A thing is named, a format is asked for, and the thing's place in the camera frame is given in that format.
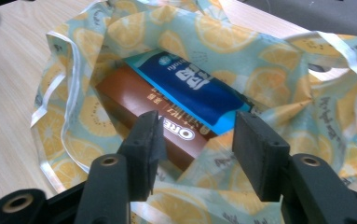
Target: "snack package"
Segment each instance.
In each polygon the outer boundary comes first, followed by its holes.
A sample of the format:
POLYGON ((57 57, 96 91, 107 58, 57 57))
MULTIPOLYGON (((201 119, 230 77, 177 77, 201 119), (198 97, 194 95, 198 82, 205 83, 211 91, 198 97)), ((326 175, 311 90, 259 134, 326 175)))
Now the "snack package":
POLYGON ((132 69, 176 105, 217 134, 234 126, 236 111, 251 111, 253 105, 193 63, 161 50, 125 59, 132 69))
MULTIPOLYGON (((90 163, 122 141, 117 130, 124 125, 105 112, 95 86, 124 59, 155 49, 248 97, 292 154, 321 157, 342 178, 357 176, 357 36, 315 32, 283 40, 231 24, 213 0, 111 0, 56 27, 48 44, 32 131, 41 168, 58 192, 84 181, 90 163), (320 81, 309 63, 346 70, 320 81)), ((132 220, 280 223, 279 204, 260 203, 237 165, 231 132, 209 140, 183 173, 161 164, 155 195, 131 204, 132 220)))
POLYGON ((216 134, 188 115, 147 83, 128 65, 118 68, 97 85, 103 106, 129 129, 143 113, 158 110, 164 117, 164 136, 169 160, 185 170, 216 134))

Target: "blue package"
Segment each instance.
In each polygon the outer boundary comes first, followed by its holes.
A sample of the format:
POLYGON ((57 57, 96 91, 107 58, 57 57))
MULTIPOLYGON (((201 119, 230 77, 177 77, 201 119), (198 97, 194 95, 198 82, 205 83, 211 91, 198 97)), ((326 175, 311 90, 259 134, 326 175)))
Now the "blue package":
POLYGON ((152 86, 216 134, 234 127, 236 111, 251 111, 245 97, 176 55, 159 49, 125 59, 152 86))

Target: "bag handle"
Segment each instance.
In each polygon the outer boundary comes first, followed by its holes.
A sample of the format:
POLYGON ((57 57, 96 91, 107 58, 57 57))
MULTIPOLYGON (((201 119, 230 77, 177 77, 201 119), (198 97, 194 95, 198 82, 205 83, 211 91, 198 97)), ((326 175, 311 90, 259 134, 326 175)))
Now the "bag handle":
POLYGON ((290 36, 284 40, 309 54, 309 60, 314 64, 348 67, 357 75, 357 53, 336 34, 317 31, 290 36))

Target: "brass screw hole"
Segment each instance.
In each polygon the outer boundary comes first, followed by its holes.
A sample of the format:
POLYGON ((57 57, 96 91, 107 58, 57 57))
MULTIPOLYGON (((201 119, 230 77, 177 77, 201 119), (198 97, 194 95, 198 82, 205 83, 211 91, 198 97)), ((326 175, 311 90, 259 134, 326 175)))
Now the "brass screw hole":
POLYGON ((102 161, 102 165, 103 166, 110 166, 110 165, 115 165, 117 164, 119 160, 115 157, 108 157, 108 158, 105 158, 103 161, 102 161))
POLYGON ((300 158, 300 160, 305 163, 306 165, 309 166, 319 166, 321 165, 321 163, 315 159, 313 159, 312 157, 302 157, 300 158))
POLYGON ((16 213, 20 210, 26 208, 34 200, 33 195, 31 194, 22 194, 18 195, 9 201, 7 201, 3 206, 3 212, 5 213, 16 213))

